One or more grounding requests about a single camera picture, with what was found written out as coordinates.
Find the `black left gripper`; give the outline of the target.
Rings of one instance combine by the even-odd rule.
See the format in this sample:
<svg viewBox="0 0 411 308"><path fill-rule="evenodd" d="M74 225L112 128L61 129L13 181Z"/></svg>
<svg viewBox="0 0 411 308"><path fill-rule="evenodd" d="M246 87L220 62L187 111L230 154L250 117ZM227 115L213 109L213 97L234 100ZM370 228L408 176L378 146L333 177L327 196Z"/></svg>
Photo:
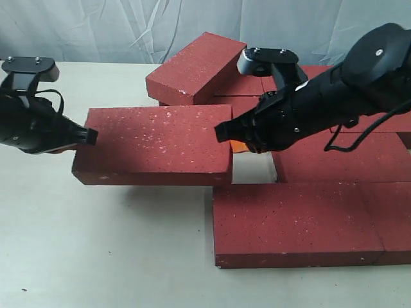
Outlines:
<svg viewBox="0 0 411 308"><path fill-rule="evenodd" d="M66 117L64 107L63 98L55 109L49 99L34 96L26 108L20 99L1 95L1 144L31 155L75 151L78 145L94 146L98 131Z"/></svg>

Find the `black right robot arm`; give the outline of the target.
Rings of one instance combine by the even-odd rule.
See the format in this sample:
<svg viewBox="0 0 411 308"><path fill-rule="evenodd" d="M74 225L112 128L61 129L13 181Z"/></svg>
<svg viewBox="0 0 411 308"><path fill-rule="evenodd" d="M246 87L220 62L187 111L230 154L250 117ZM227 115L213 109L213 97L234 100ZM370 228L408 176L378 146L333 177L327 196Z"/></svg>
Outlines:
<svg viewBox="0 0 411 308"><path fill-rule="evenodd" d="M237 62L244 76L271 77L275 90L249 111L215 127L218 142L238 141L253 153L284 151L334 128L352 128L378 115L345 147L354 151L377 127L410 111L410 31L387 23L363 35L345 58L314 78L288 49L245 48Z"/></svg>

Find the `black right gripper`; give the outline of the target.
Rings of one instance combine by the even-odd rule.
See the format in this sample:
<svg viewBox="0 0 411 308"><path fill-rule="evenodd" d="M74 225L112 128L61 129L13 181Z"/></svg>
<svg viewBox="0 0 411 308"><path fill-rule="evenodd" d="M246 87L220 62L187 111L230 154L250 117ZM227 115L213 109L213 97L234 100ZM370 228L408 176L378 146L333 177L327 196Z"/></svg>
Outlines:
<svg viewBox="0 0 411 308"><path fill-rule="evenodd" d="M264 93L254 108L218 124L216 139L230 141L233 153L284 151L334 126L357 123L357 102L336 65L298 89Z"/></svg>

